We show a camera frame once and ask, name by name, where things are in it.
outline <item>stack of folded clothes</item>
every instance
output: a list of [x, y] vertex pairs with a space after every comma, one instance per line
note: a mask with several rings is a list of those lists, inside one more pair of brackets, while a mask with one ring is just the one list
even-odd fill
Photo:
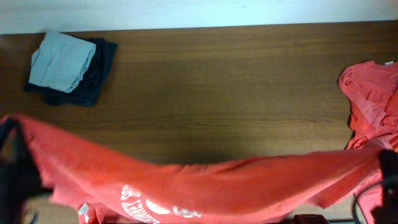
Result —
[[48, 32], [32, 56], [24, 91], [44, 94], [48, 105], [94, 106], [111, 70], [117, 44]]

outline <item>folded navy cloth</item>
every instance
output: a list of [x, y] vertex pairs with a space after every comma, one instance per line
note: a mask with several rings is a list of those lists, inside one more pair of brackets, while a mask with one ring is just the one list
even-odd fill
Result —
[[26, 81], [24, 91], [44, 94], [44, 103], [48, 105], [63, 105], [70, 103], [81, 106], [94, 106], [101, 93], [102, 87], [111, 70], [112, 61], [118, 47], [117, 44], [107, 42], [104, 38], [85, 39], [96, 45], [96, 51], [90, 66], [83, 75], [83, 79], [70, 93], [42, 87]]

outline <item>crumpled red shirt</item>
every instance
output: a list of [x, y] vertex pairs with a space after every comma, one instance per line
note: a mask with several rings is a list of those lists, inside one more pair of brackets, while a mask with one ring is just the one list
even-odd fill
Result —
[[277, 222], [302, 203], [325, 208], [343, 200], [379, 169], [380, 149], [158, 166], [11, 117], [21, 123], [52, 200], [78, 210], [80, 223]]
[[[351, 102], [350, 128], [354, 137], [347, 149], [362, 149], [368, 140], [397, 151], [398, 143], [398, 63], [376, 65], [369, 61], [348, 67], [339, 86]], [[366, 180], [370, 185], [381, 180], [378, 172]], [[359, 204], [368, 223], [374, 223], [370, 211], [381, 205], [381, 187], [364, 194]]]

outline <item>clothing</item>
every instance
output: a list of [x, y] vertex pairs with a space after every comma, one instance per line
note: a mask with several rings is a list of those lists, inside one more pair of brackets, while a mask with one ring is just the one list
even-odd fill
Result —
[[96, 45], [96, 52], [90, 66], [83, 75], [82, 81], [73, 91], [64, 93], [29, 82], [26, 82], [24, 91], [43, 93], [45, 95], [44, 102], [48, 105], [71, 103], [74, 105], [94, 106], [111, 70], [113, 57], [118, 45], [107, 42], [104, 38], [90, 38], [87, 41]]
[[[370, 139], [377, 139], [386, 149], [397, 149], [398, 63], [376, 65], [370, 61], [350, 66], [340, 76], [339, 86], [351, 102], [349, 126], [354, 130], [354, 137], [347, 149], [362, 149]], [[381, 178], [378, 171], [366, 179], [366, 185]], [[380, 187], [359, 200], [368, 223], [374, 223], [370, 211], [382, 204], [381, 195]]]
[[95, 48], [95, 44], [69, 35], [46, 33], [33, 53], [29, 83], [71, 92], [83, 79]]
[[50, 193], [50, 190], [41, 186], [39, 170], [27, 149], [17, 122], [10, 119], [2, 122], [1, 149], [9, 134], [13, 143], [11, 158], [2, 157], [0, 160], [0, 223], [3, 224], [20, 223], [24, 202]]
[[308, 202], [328, 207], [379, 168], [379, 149], [257, 157], [208, 165], [138, 161], [21, 115], [52, 200], [80, 223], [269, 223]]

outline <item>brown wooden surface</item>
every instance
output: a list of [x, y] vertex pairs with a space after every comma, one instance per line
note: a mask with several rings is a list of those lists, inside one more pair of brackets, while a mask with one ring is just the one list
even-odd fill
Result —
[[98, 104], [47, 106], [23, 92], [44, 35], [0, 35], [0, 114], [28, 114], [161, 164], [343, 149], [351, 131], [339, 75], [398, 59], [398, 22], [73, 34], [119, 44]]

